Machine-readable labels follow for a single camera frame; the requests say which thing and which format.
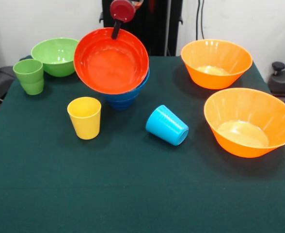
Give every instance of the black knob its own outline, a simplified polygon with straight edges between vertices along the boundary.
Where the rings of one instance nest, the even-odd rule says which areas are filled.
[[[272,67],[275,71],[280,72],[285,69],[285,64],[282,62],[273,62]]]

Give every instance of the bowl rim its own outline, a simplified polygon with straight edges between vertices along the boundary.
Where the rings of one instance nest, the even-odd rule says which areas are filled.
[[[47,41],[50,41],[50,40],[59,40],[59,39],[72,40],[72,41],[77,42],[77,45],[78,45],[78,43],[79,43],[79,40],[73,39],[73,38],[69,38],[69,37],[55,37],[55,38],[50,38],[50,39],[47,39],[47,40],[43,40],[43,41],[40,41],[39,43],[37,43],[37,44],[32,48],[32,50],[31,50],[31,56],[32,56],[32,58],[35,59],[35,60],[38,60],[38,61],[40,61],[40,62],[42,62],[43,64],[46,64],[46,65],[63,65],[63,64],[68,64],[68,63],[73,62],[73,61],[74,61],[74,57],[73,57],[73,59],[70,60],[70,61],[66,61],[66,62],[59,63],[59,64],[43,62],[43,61],[41,61],[40,59],[34,57],[34,55],[33,55],[33,50],[34,50],[37,46],[39,46],[40,44],[46,43]]]
[[[212,128],[212,130],[214,130],[217,134],[221,135],[222,137],[224,137],[226,140],[230,141],[230,142],[233,142],[235,144],[238,144],[238,145],[241,145],[241,146],[244,146],[244,147],[247,147],[247,148],[253,148],[253,149],[275,149],[275,148],[278,148],[278,147],[282,147],[285,145],[285,142],[284,143],[281,143],[281,144],[278,144],[278,145],[275,145],[275,146],[268,146],[268,147],[250,147],[250,146],[247,146],[247,145],[243,145],[241,143],[237,143],[237,142],[234,142],[230,139],[228,139],[227,137],[223,136],[222,134],[220,134],[218,132],[218,130],[209,122],[209,120],[207,119],[206,117],[206,105],[207,105],[207,102],[211,101],[212,97],[214,97],[215,95],[219,95],[219,93],[222,93],[222,92],[226,92],[226,91],[230,91],[231,89],[234,89],[234,90],[246,90],[246,91],[252,91],[252,92],[257,92],[257,93],[260,93],[260,94],[263,94],[263,95],[266,95],[266,96],[269,96],[269,97],[272,97],[275,99],[275,101],[278,101],[281,105],[285,106],[285,103],[282,102],[280,99],[276,98],[275,96],[267,93],[267,92],[264,92],[264,91],[259,91],[259,90],[256,90],[256,89],[251,89],[251,88],[245,88],[245,87],[233,87],[233,88],[227,88],[227,89],[224,89],[224,90],[221,90],[221,91],[217,91],[216,93],[212,94],[210,97],[208,97],[208,99],[206,100],[205,104],[204,104],[204,117],[205,117],[205,120],[207,121],[207,123],[209,124],[209,126]]]
[[[86,39],[87,37],[89,37],[90,34],[96,33],[96,32],[98,32],[98,31],[103,31],[103,30],[113,30],[113,27],[98,28],[98,29],[96,29],[96,30],[94,30],[94,31],[91,31],[91,32],[87,33],[87,34],[79,41],[79,43],[81,43],[84,39]],[[98,92],[98,93],[106,94],[106,95],[121,95],[121,94],[126,94],[126,93],[128,93],[128,92],[131,92],[131,91],[133,91],[134,89],[138,88],[138,87],[140,86],[140,84],[144,82],[144,80],[145,80],[145,78],[146,78],[146,76],[147,76],[147,74],[148,74],[148,71],[149,71],[149,69],[150,69],[150,58],[149,58],[149,54],[148,54],[148,51],[147,51],[146,47],[145,47],[144,44],[142,43],[142,41],[140,41],[140,39],[139,39],[137,36],[135,36],[134,34],[128,32],[127,30],[120,29],[120,32],[126,33],[126,34],[128,34],[128,35],[131,35],[132,37],[134,37],[135,39],[137,39],[137,41],[138,41],[138,43],[140,44],[140,46],[144,49],[144,53],[147,55],[147,71],[146,71],[146,73],[143,75],[143,79],[141,80],[141,82],[140,82],[135,88],[133,88],[133,89],[131,89],[131,90],[128,90],[128,91],[125,91],[125,92],[113,92],[113,93],[112,93],[112,92],[109,92],[109,93],[103,92],[103,91],[98,90],[97,88],[90,87],[89,85],[86,84],[86,82],[83,80],[83,78],[80,77],[80,74],[78,73],[77,67],[76,67],[76,66],[77,66],[77,65],[76,65],[76,59],[75,59],[75,57],[76,57],[76,52],[77,52],[77,49],[76,49],[75,54],[74,54],[74,67],[75,67],[75,71],[76,71],[76,73],[77,73],[79,79],[80,79],[88,88],[90,88],[90,89],[92,89],[92,90],[94,90],[94,91],[96,91],[96,92]]]
[[[232,44],[232,45],[234,45],[234,46],[240,47],[241,49],[243,49],[243,50],[250,56],[251,62],[250,62],[250,65],[249,65],[246,69],[244,69],[244,70],[242,70],[242,71],[240,71],[240,72],[237,72],[237,73],[232,73],[232,74],[230,73],[230,74],[216,75],[216,76],[220,76],[220,77],[221,77],[221,76],[224,76],[224,77],[226,77],[226,76],[234,76],[234,75],[238,75],[238,74],[243,74],[243,73],[245,73],[248,69],[250,69],[250,67],[253,65],[253,57],[252,57],[251,53],[248,52],[248,50],[246,50],[243,46],[238,45],[238,44],[236,44],[236,43],[234,43],[234,42],[227,41],[227,40],[220,40],[220,39],[194,40],[194,41],[191,41],[191,42],[187,43],[187,44],[181,49],[180,56],[181,56],[183,62],[184,62],[187,66],[191,67],[192,69],[195,69],[196,71],[198,71],[198,72],[200,72],[200,73],[202,73],[202,74],[215,76],[215,75],[213,75],[213,74],[204,73],[204,72],[198,70],[196,67],[190,66],[190,64],[184,59],[184,55],[183,55],[184,50],[186,49],[186,47],[188,47],[188,46],[191,45],[191,44],[195,44],[195,43],[202,42],[202,41],[218,41],[218,42],[224,42],[224,43]]]

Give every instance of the black cable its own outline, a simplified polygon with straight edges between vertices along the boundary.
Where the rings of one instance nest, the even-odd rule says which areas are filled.
[[[15,76],[13,76],[12,74],[9,74],[9,73],[6,73],[6,72],[3,72],[2,70],[0,70],[0,73],[3,73],[3,74],[6,74],[6,75],[8,75],[8,76],[10,76],[10,77],[12,77],[12,78],[15,78]]]
[[[202,1],[202,8],[201,8],[201,32],[202,32],[203,39],[205,39],[204,38],[204,33],[203,33],[203,8],[204,8],[204,3],[205,3],[205,0]]]
[[[196,40],[198,40],[198,34],[199,34],[199,13],[200,13],[200,6],[201,6],[201,0],[199,0],[199,4],[197,6],[197,12],[196,12]]]

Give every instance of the table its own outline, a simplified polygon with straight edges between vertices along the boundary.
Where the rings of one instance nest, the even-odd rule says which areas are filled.
[[[285,146],[255,159],[227,153],[204,119],[214,91],[180,57],[151,57],[150,70],[124,111],[75,74],[46,76],[38,96],[14,81],[0,109],[0,233],[285,233]],[[255,65],[241,86],[268,91]],[[78,139],[67,115],[82,96],[102,102],[94,140]],[[190,128],[178,147],[144,129],[160,104]]]

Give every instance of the bowl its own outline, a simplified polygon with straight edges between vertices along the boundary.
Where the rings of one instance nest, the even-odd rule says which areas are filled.
[[[255,158],[285,145],[285,103],[248,88],[211,95],[204,115],[216,140],[236,156]]]
[[[55,77],[75,72],[74,53],[78,40],[54,38],[40,42],[32,49],[32,57],[44,64],[44,71]]]
[[[111,39],[113,28],[101,28],[79,42],[74,65],[79,78],[91,89],[110,95],[129,92],[145,79],[148,53],[133,34],[120,30]]]
[[[213,39],[188,43],[181,58],[191,79],[207,89],[229,87],[253,64],[252,56],[243,47]]]
[[[145,84],[147,83],[147,81],[149,79],[149,76],[150,76],[150,70],[148,70],[147,76],[145,77],[143,82],[141,84],[139,84],[138,87],[136,87],[135,89],[133,89],[133,90],[131,90],[129,92],[126,92],[124,94],[119,94],[119,95],[103,94],[103,96],[104,96],[105,100],[108,101],[108,102],[129,100],[129,99],[132,99],[134,97],[137,97],[138,94],[143,89],[143,87],[145,86]]]
[[[107,101],[109,105],[115,110],[125,110],[129,108],[132,103],[135,101],[137,96],[134,96],[127,100],[116,100],[116,101]]]

